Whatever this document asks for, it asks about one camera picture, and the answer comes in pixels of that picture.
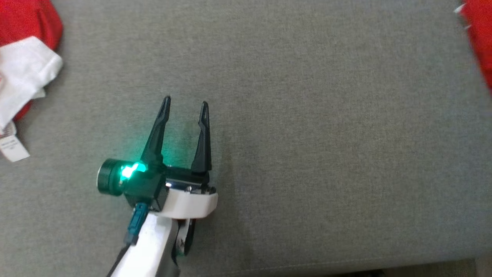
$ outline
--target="gray fabric surface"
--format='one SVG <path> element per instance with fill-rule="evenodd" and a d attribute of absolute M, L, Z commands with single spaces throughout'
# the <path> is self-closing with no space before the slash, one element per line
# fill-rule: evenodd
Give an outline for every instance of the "gray fabric surface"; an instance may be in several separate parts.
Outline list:
<path fill-rule="evenodd" d="M 100 195 L 165 95 L 165 161 L 210 104 L 219 205 L 183 276 L 328 274 L 492 247 L 492 105 L 454 1 L 53 0 L 65 66 L 0 159 L 1 276 L 103 276 L 131 208 Z"/>

